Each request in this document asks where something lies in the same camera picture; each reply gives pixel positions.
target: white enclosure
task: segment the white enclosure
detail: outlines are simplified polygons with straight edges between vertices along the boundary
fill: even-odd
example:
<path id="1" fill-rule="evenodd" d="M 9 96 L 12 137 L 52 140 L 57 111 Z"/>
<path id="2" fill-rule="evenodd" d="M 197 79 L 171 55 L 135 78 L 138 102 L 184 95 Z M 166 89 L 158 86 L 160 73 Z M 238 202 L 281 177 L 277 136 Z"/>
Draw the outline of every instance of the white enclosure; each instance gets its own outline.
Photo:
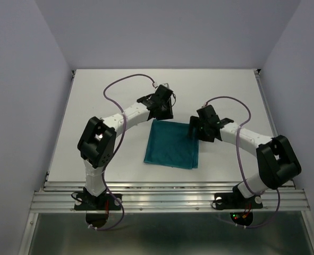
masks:
<path id="1" fill-rule="evenodd" d="M 69 123 L 75 125 L 70 131 L 75 139 L 74 135 L 90 116 L 116 113 L 115 107 L 102 99 L 102 88 L 131 73 L 118 69 L 137 68 L 164 69 L 149 71 L 158 82 L 169 82 L 175 90 L 178 101 L 174 108 L 175 121 L 188 122 L 202 99 L 217 96 L 216 93 L 229 94 L 251 108 L 253 118 L 248 128 L 271 135 L 252 71 L 228 70 L 262 69 L 264 95 L 278 132 L 289 138 L 302 165 L 302 175 L 295 181 L 307 192 L 314 216 L 314 0 L 3 0 L 0 1 L 0 254 L 18 253 L 33 193 L 42 187 L 50 165 L 49 183 L 64 178 L 82 182 L 84 170 L 78 166 L 75 141 L 64 137 L 68 135 L 64 130 Z M 211 70 L 212 73 L 191 70 L 182 74 L 185 79 L 178 74 L 174 77 L 173 73 L 182 71 L 170 68 L 226 70 Z M 70 99 L 83 100 L 89 116 L 82 115 L 80 122 L 73 122 L 70 101 L 65 113 L 67 121 L 62 125 L 71 70 L 77 70 L 77 75 Z M 200 84 L 201 90 L 190 95 L 195 84 Z M 86 89 L 95 90 L 87 95 L 89 100 L 85 99 L 86 95 L 78 98 Z M 148 81 L 137 78 L 136 82 L 118 84 L 109 93 L 128 106 L 149 91 Z M 222 100 L 214 104 L 220 117 L 237 122 L 246 117 L 235 102 Z M 122 162 L 133 157 L 128 167 L 135 174 L 113 168 L 108 170 L 106 178 L 144 181 L 141 175 L 144 172 L 145 180 L 162 179 L 157 174 L 164 171 L 161 167 L 147 168 L 142 163 L 149 128 L 150 123 L 135 127 L 144 133 L 145 140 L 130 130 L 113 161 L 114 167 L 121 168 Z M 128 151 L 129 143 L 135 144 L 135 151 Z M 64 149 L 60 145 L 67 144 L 68 155 L 62 155 Z M 52 160 L 54 145 L 57 146 Z M 180 178 L 217 181 L 227 177 L 239 181 L 234 153 L 234 147 L 228 144 L 201 143 L 199 168 Z M 74 156 L 67 162 L 71 171 L 66 175 L 59 159 L 66 160 L 69 154 Z M 208 168 L 210 160 L 216 163 L 213 171 Z M 256 170 L 252 156 L 245 152 L 242 160 L 247 175 Z M 232 169 L 229 176 L 220 174 L 225 174 L 227 168 Z M 178 169 L 166 169 L 164 173 L 172 173 L 172 178 L 180 175 Z M 27 226 L 35 222 L 29 219 Z M 307 228 L 309 235 L 314 236 L 314 227 Z"/>

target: folded towel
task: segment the folded towel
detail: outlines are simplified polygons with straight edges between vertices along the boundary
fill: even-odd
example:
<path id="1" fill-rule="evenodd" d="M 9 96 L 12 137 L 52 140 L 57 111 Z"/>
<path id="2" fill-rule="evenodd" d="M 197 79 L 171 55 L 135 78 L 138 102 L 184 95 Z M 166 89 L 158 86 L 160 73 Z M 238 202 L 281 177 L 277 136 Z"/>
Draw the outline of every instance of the folded towel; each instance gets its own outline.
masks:
<path id="1" fill-rule="evenodd" d="M 144 163 L 197 168 L 198 139 L 188 138 L 188 129 L 188 124 L 153 120 Z"/>

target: purple cable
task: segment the purple cable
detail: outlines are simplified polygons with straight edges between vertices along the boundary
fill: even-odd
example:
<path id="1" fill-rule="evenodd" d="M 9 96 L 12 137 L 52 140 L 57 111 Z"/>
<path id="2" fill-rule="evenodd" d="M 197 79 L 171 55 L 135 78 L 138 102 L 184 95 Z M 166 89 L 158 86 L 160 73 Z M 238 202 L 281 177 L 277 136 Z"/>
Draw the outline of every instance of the purple cable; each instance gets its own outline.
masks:
<path id="1" fill-rule="evenodd" d="M 148 76 L 148 75 L 146 75 L 146 74 L 137 73 L 137 74 L 132 74 L 132 75 L 125 76 L 125 77 L 123 77 L 123 78 L 121 78 L 121 79 L 119 79 L 119 80 L 116 80 L 116 81 L 112 82 L 112 83 L 111 83 L 110 85 L 108 85 L 108 86 L 104 89 L 104 91 L 103 91 L 104 97 L 105 97 L 107 100 L 111 101 L 113 104 L 115 104 L 115 105 L 119 108 L 120 112 L 121 112 L 121 113 L 123 114 L 123 116 L 124 116 L 123 132 L 122 132 L 122 134 L 121 134 L 121 137 L 120 137 L 120 141 L 119 141 L 119 143 L 118 143 L 118 146 L 115 148 L 115 150 L 114 150 L 114 152 L 113 152 L 113 157 L 114 157 L 115 154 L 118 152 L 118 150 L 119 150 L 119 148 L 120 148 L 120 146 L 121 146 L 121 144 L 122 144 L 122 142 L 123 142 L 123 140 L 124 140 L 124 136 L 125 136 L 125 132 L 126 132 L 127 119 L 126 119 L 126 116 L 125 116 L 125 114 L 124 114 L 124 109 L 123 109 L 123 108 L 121 107 L 121 105 L 120 105 L 119 103 L 117 103 L 115 100 L 109 98 L 109 97 L 106 95 L 106 91 L 107 91 L 107 89 L 109 89 L 109 88 L 110 88 L 111 86 L 113 86 L 114 84 L 116 84 L 116 83 L 118 83 L 118 82 L 120 82 L 120 81 L 126 80 L 126 79 L 128 79 L 128 78 L 135 77 L 135 76 L 147 77 L 147 78 L 149 78 L 149 79 L 152 81 L 152 83 L 155 83 L 155 81 L 154 81 L 150 76 Z M 124 216 L 125 216 L 125 209 L 124 209 L 123 204 L 121 203 L 121 201 L 120 201 L 116 196 L 114 196 L 114 194 L 113 194 L 112 191 L 109 189 L 109 187 L 107 186 L 106 181 L 105 181 L 105 170 L 106 170 L 108 164 L 109 164 L 109 163 L 107 163 L 107 165 L 104 167 L 103 172 L 102 172 L 102 174 L 101 174 L 101 177 L 103 178 L 103 183 L 104 183 L 104 186 L 105 186 L 105 188 L 106 188 L 108 194 L 120 205 L 121 210 L 122 210 L 122 215 L 121 215 L 121 218 L 120 218 L 114 225 L 112 225 L 112 226 L 110 226 L 110 227 L 107 227 L 107 228 L 95 228 L 95 227 L 93 227 L 92 225 L 89 225 L 89 227 L 91 227 L 91 228 L 93 228 L 93 229 L 95 229 L 95 230 L 97 230 L 97 231 L 110 230 L 110 229 L 114 228 L 115 226 L 117 226 L 117 225 L 123 220 L 123 218 L 124 218 Z"/>
<path id="2" fill-rule="evenodd" d="M 234 97 L 229 97 L 229 96 L 220 96 L 220 97 L 214 97 L 212 99 L 209 99 L 208 101 L 206 101 L 206 103 L 204 104 L 204 106 L 206 106 L 209 102 L 213 101 L 213 100 L 216 100 L 216 99 L 221 99 L 221 98 L 227 98 L 227 99 L 231 99 L 231 100 L 234 100 L 234 101 L 237 101 L 238 103 L 240 103 L 241 105 L 243 105 L 245 107 L 245 109 L 248 111 L 248 114 L 249 114 L 249 117 L 246 121 L 244 121 L 242 124 L 240 124 L 240 126 L 238 127 L 237 129 L 237 134 L 236 134 L 236 153 L 237 153 L 237 160 L 238 160 L 238 165 L 239 165 L 239 168 L 240 168 L 240 171 L 241 171 L 241 175 L 242 175 L 242 178 L 243 178 L 243 182 L 245 184 L 245 186 L 247 187 L 247 189 L 249 190 L 249 192 L 251 194 L 254 194 L 256 196 L 259 196 L 260 194 L 257 194 L 255 192 L 253 192 L 250 188 L 250 186 L 248 185 L 247 183 L 247 179 L 245 178 L 245 174 L 244 174 L 244 170 L 243 170 L 243 166 L 242 166 L 242 160 L 241 160 L 241 155 L 240 155 L 240 133 L 241 133 L 241 129 L 242 129 L 242 126 L 244 126 L 245 124 L 247 124 L 250 120 L 251 120 L 251 111 L 250 109 L 248 108 L 248 106 L 243 103 L 242 101 L 238 100 L 237 98 L 234 98 Z M 278 189 L 276 189 L 277 191 L 277 195 L 278 195 L 278 203 L 277 203 L 277 207 L 276 207 L 276 210 L 274 212 L 274 214 L 271 216 L 271 218 L 269 218 L 269 220 L 265 221 L 264 223 L 262 224 L 259 224 L 259 225 L 256 225 L 256 226 L 247 226 L 247 228 L 257 228 L 257 227 L 262 227 L 268 223 L 270 223 L 275 215 L 277 214 L 278 210 L 279 210 L 279 205 L 281 204 L 281 196 L 279 194 L 279 191 Z"/>

